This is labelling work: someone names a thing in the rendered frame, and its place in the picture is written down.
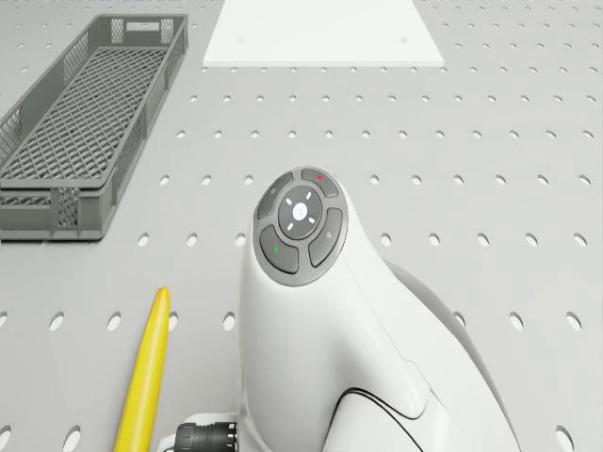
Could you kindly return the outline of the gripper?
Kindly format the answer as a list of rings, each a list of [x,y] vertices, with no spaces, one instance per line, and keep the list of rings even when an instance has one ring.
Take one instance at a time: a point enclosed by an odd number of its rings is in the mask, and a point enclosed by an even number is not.
[[[159,441],[156,452],[240,452],[237,414],[193,414]]]

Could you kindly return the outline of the banana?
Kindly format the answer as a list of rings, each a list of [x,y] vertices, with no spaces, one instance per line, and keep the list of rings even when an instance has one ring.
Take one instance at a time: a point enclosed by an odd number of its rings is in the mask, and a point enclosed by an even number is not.
[[[170,290],[156,291],[133,366],[112,452],[148,452],[169,335]]]

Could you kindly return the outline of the dark grey basket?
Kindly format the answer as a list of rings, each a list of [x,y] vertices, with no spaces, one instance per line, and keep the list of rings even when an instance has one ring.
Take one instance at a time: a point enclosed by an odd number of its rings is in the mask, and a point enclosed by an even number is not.
[[[185,14],[100,14],[0,120],[0,240],[106,235],[187,51]]]

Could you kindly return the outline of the white board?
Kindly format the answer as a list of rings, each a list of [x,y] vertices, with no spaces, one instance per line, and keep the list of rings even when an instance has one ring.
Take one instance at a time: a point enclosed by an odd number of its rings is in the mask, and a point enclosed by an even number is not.
[[[413,0],[225,0],[206,67],[438,67]]]

